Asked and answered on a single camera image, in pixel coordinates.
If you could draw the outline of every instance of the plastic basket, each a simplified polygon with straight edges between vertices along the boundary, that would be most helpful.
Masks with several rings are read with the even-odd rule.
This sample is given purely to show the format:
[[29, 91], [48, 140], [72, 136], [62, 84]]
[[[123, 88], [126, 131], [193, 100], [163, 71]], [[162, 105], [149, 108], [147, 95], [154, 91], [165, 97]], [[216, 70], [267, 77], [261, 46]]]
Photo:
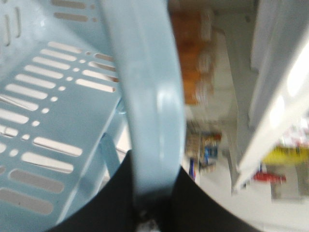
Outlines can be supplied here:
[[106, 167], [115, 172], [126, 117], [116, 70], [135, 194], [170, 192], [184, 118], [167, 15], [161, 0], [0, 1], [1, 232], [55, 226], [98, 192]]

